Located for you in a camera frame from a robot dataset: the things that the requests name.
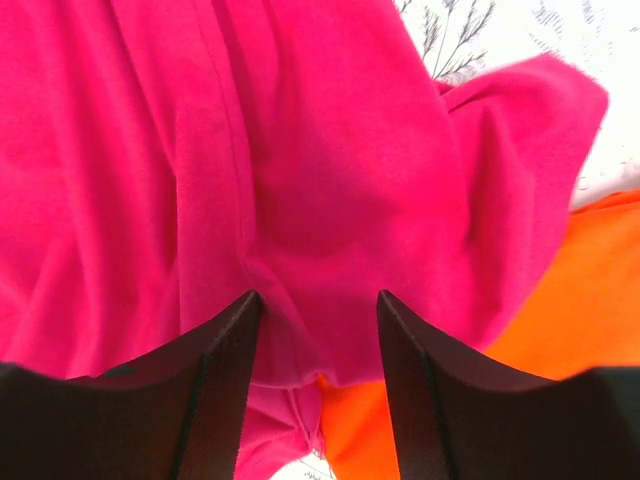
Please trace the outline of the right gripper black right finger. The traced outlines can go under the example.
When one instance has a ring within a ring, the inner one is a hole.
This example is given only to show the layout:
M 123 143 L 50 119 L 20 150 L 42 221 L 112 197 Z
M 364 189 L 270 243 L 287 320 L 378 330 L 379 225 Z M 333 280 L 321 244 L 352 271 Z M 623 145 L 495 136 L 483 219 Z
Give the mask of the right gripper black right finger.
M 562 381 L 490 359 L 392 293 L 378 335 L 404 479 L 635 479 L 639 371 L 603 367 Z

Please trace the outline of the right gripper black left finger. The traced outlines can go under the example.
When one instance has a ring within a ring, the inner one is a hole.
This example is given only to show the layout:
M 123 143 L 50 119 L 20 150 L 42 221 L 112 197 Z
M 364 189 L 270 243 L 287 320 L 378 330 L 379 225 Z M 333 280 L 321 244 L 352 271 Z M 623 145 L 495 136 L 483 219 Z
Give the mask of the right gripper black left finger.
M 98 377 L 1 368 L 5 479 L 230 479 L 261 301 L 247 292 L 205 324 Z

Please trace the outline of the magenta t shirt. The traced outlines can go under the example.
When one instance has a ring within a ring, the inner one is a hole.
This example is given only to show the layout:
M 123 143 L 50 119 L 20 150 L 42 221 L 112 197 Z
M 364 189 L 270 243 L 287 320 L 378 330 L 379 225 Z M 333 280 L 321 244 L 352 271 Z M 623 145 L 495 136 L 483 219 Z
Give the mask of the magenta t shirt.
M 488 346 L 608 105 L 541 55 L 452 87 L 390 1 L 5 1 L 1 358 L 99 375 L 264 301 L 236 475 L 378 381 L 376 297 Z

